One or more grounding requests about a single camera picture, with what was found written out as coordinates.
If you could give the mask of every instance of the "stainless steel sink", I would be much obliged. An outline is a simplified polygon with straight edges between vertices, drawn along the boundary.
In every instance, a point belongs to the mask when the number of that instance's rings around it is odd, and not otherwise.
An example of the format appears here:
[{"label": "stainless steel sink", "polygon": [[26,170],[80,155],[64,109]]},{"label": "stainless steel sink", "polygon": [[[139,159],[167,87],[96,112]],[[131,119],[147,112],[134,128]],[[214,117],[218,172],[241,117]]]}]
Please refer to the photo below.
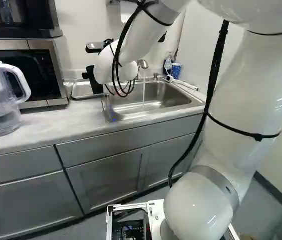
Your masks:
[{"label": "stainless steel sink", "polygon": [[143,82],[137,81],[132,93],[122,98],[108,95],[102,98],[107,122],[135,119],[155,113],[166,113],[204,105],[204,102],[163,80],[147,80],[143,102]]}]

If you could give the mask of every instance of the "bottle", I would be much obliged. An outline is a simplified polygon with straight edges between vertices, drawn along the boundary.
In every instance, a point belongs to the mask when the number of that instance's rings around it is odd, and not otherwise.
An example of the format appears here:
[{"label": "bottle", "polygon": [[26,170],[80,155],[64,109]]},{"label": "bottle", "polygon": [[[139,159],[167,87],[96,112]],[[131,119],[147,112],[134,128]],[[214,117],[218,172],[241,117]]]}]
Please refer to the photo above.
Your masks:
[{"label": "bottle", "polygon": [[164,61],[163,61],[163,74],[164,75],[171,75],[172,70],[172,63],[173,63],[172,52],[167,52]]}]

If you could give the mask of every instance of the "coffee maker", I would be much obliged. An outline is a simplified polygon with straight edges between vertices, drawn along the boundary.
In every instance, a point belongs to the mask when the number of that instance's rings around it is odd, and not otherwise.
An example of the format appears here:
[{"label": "coffee maker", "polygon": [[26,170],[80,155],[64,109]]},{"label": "coffee maker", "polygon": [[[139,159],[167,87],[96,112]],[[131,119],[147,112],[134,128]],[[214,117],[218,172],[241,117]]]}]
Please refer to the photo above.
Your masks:
[{"label": "coffee maker", "polygon": [[61,35],[54,0],[0,0],[0,38],[48,39]]}]

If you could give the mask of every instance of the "blue cup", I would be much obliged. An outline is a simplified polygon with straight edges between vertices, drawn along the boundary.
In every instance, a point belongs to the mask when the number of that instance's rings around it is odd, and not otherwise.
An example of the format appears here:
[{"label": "blue cup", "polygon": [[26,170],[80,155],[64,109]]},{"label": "blue cup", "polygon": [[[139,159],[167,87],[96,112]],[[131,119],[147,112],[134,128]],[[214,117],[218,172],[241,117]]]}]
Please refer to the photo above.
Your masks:
[{"label": "blue cup", "polygon": [[171,75],[174,79],[179,79],[181,69],[182,69],[182,65],[180,63],[177,62],[172,63]]}]

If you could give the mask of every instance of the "faucet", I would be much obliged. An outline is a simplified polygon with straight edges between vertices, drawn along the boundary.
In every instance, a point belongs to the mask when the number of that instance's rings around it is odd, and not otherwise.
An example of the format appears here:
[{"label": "faucet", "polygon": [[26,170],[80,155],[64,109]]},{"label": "faucet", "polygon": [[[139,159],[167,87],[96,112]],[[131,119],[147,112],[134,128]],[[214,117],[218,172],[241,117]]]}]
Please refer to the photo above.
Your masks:
[{"label": "faucet", "polygon": [[136,63],[137,63],[137,66],[138,66],[136,80],[139,80],[140,69],[148,69],[149,65],[148,65],[147,61],[145,61],[144,59],[137,60]]}]

